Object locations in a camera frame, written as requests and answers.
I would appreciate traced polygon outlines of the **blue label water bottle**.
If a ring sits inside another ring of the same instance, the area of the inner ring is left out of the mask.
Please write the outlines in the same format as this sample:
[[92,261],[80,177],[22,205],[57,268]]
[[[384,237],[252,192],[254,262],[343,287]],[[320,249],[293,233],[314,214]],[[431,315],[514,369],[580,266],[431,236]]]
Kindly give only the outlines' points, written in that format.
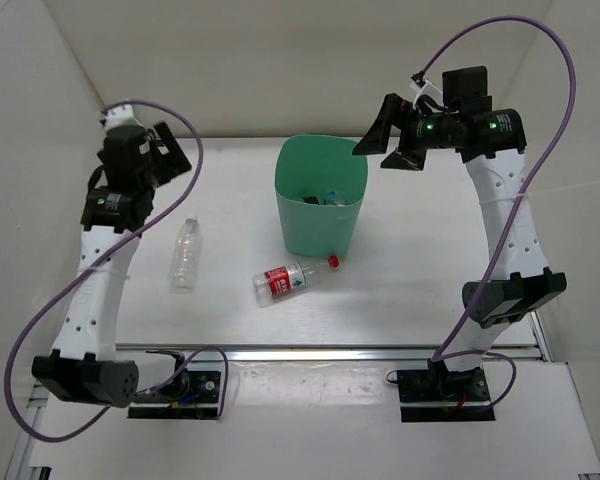
[[345,207],[349,206],[351,202],[349,201],[348,196],[341,191],[329,190],[325,193],[320,204],[323,206]]

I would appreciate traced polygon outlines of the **small black label bottle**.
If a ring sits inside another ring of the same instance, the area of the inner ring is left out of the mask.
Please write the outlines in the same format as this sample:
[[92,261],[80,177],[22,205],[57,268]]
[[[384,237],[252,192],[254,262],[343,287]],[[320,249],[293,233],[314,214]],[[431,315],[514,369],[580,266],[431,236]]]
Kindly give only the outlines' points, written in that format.
[[310,205],[320,205],[321,201],[316,196],[305,196],[302,197],[302,201]]

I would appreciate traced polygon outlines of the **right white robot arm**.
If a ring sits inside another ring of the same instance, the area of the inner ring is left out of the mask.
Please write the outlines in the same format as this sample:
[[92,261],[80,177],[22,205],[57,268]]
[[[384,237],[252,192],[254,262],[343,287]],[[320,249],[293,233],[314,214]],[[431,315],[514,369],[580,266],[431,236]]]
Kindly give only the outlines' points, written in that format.
[[[464,312],[429,363],[440,399],[460,393],[495,340],[566,289],[551,269],[524,187],[527,139],[520,114],[494,109],[483,66],[447,71],[436,87],[416,75],[413,100],[387,94],[356,155],[386,153],[384,169],[421,171],[431,150],[454,150],[479,200],[490,255],[484,277],[462,290]],[[387,153],[393,130],[399,141]]]

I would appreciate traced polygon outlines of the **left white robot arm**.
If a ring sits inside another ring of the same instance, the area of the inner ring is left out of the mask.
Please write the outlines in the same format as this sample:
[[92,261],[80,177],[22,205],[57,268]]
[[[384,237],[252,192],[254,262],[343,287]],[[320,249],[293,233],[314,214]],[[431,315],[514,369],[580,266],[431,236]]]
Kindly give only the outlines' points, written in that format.
[[116,321],[138,231],[153,210],[158,187],[190,171],[168,125],[109,127],[98,153],[80,224],[79,273],[64,323],[50,354],[33,360],[32,374],[66,402],[124,408],[139,369],[116,357]]

